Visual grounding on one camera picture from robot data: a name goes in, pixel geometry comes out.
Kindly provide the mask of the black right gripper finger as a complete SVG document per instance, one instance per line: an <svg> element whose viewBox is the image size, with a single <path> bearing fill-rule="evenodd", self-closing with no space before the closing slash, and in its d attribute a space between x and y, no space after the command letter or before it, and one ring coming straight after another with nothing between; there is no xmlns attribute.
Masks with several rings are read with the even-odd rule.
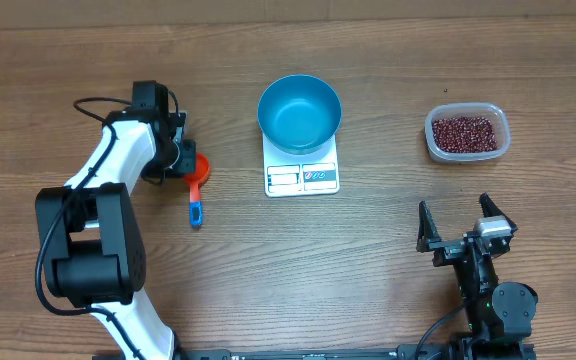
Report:
<svg viewBox="0 0 576 360"><path fill-rule="evenodd" d="M417 237L416 250L418 252L428 252L433 250L434 243L441 241L434 223L432 214L425 201L419 203L419 231Z"/></svg>
<svg viewBox="0 0 576 360"><path fill-rule="evenodd" d="M481 206L482 213L485 218L502 216L508 222L510 229L512 231L517 230L517 225L503 211L501 211L497 207L497 205L493 202L493 200L487 193L482 193L479 196L479 204Z"/></svg>

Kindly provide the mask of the orange scoop with blue handle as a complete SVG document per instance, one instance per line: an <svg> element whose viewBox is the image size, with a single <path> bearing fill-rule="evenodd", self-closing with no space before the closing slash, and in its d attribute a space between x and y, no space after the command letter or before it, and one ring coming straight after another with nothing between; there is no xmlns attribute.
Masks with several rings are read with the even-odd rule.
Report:
<svg viewBox="0 0 576 360"><path fill-rule="evenodd" d="M202 153L196 154L195 172L183 178L189 187L189 222L193 228L203 224L203 208L200 188L208 181L211 171L209 160Z"/></svg>

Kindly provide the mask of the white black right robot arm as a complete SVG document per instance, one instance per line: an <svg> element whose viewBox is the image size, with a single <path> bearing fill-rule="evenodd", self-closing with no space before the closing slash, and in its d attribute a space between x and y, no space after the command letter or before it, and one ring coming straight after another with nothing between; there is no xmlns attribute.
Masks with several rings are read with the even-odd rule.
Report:
<svg viewBox="0 0 576 360"><path fill-rule="evenodd" d="M510 251L518 226L492 201L479 196L483 216L460 239L440 236L427 204L419 203L416 249L433 254L435 267L453 268L462 304L435 322L415 346L415 359L534 359L531 322L537 310L536 291L523 283L501 282L493 260ZM449 342L431 345L430 335L463 311L467 332L453 334Z"/></svg>

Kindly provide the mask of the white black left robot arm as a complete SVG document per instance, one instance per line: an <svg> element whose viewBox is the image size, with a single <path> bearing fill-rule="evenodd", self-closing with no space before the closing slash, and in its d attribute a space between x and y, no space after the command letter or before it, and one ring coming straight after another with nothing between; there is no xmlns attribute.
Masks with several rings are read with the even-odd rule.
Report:
<svg viewBox="0 0 576 360"><path fill-rule="evenodd" d="M185 120L182 111L109 113L85 165L35 200L38 300L58 316L95 317L123 359L186 356L144 288L146 252L130 199L141 178L178 176L186 158Z"/></svg>

